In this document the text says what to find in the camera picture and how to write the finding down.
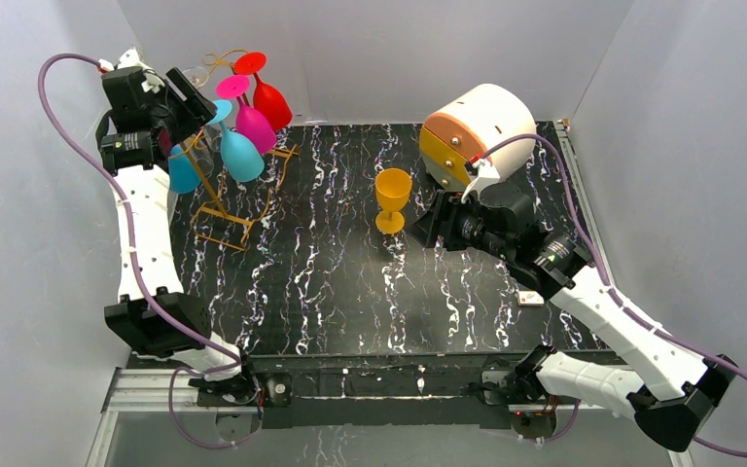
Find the light blue plastic wine glass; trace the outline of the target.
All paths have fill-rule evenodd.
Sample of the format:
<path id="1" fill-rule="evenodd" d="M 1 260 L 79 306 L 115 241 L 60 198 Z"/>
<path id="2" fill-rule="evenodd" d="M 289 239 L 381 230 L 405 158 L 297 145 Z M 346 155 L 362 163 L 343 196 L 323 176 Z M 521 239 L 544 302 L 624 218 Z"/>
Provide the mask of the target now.
<path id="1" fill-rule="evenodd" d="M 241 133 L 228 128 L 225 119 L 231 114 L 232 104 L 225 99 L 215 99 L 214 117 L 209 126 L 217 126 L 221 131 L 220 155 L 225 169 L 238 183 L 257 179 L 265 170 L 265 161 L 253 142 Z"/>

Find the magenta plastic wine glass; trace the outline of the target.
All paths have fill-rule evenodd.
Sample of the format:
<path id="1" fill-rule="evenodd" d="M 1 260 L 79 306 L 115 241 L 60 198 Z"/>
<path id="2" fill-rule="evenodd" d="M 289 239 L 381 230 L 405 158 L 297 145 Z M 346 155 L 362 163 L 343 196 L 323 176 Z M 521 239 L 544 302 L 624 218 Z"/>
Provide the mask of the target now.
<path id="1" fill-rule="evenodd" d="M 238 103 L 236 131 L 249 139 L 263 155 L 274 148 L 276 133 L 265 115 L 247 103 L 246 92 L 250 87 L 251 80 L 247 76 L 232 75 L 217 85 L 216 94 L 222 99 L 235 100 Z"/>

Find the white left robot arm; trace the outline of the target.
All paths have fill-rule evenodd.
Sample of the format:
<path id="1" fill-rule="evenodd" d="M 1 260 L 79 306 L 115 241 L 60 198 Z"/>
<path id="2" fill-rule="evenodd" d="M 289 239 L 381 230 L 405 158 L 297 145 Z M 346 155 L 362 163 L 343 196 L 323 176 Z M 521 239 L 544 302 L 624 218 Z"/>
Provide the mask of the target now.
<path id="1" fill-rule="evenodd" d="M 236 377 L 241 351 L 212 330 L 202 299 L 185 291 L 169 223 L 168 159 L 217 107 L 176 68 L 161 77 L 141 64 L 119 66 L 101 84 L 111 108 L 96 141 L 123 243 L 118 298 L 105 306 L 105 323 L 141 357 L 179 361 L 208 381 Z"/>

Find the red plastic wine glass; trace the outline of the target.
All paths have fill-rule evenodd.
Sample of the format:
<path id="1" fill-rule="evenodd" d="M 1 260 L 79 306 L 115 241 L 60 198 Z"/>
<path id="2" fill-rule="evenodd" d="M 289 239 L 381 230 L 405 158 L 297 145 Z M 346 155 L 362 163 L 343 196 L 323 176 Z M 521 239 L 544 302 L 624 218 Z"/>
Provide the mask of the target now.
<path id="1" fill-rule="evenodd" d="M 278 131 L 293 120 L 293 113 L 283 94 L 260 78 L 259 72 L 266 64 L 267 57 L 265 54 L 248 52 L 236 60 L 232 70 L 237 75 L 254 78 L 254 108 L 266 117 L 274 131 Z"/>

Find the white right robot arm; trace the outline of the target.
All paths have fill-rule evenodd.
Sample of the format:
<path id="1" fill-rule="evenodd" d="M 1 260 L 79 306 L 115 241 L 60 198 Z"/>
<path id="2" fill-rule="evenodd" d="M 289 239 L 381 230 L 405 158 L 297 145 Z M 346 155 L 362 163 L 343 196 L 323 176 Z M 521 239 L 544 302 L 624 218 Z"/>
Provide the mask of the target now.
<path id="1" fill-rule="evenodd" d="M 539 344 L 520 360 L 502 391 L 536 402 L 568 396 L 634 420 L 665 449 L 684 451 L 719 406 L 730 373 L 628 317 L 607 294 L 590 254 L 538 221 L 530 196 L 497 187 L 478 196 L 437 191 L 409 226 L 423 246 L 474 248 L 502 260 L 520 285 L 582 321 L 628 365 L 627 370 L 568 356 Z"/>

